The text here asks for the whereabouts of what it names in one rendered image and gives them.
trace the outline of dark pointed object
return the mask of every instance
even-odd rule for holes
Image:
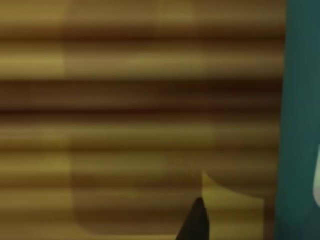
[[[210,224],[204,200],[195,200],[175,240],[209,240]]]

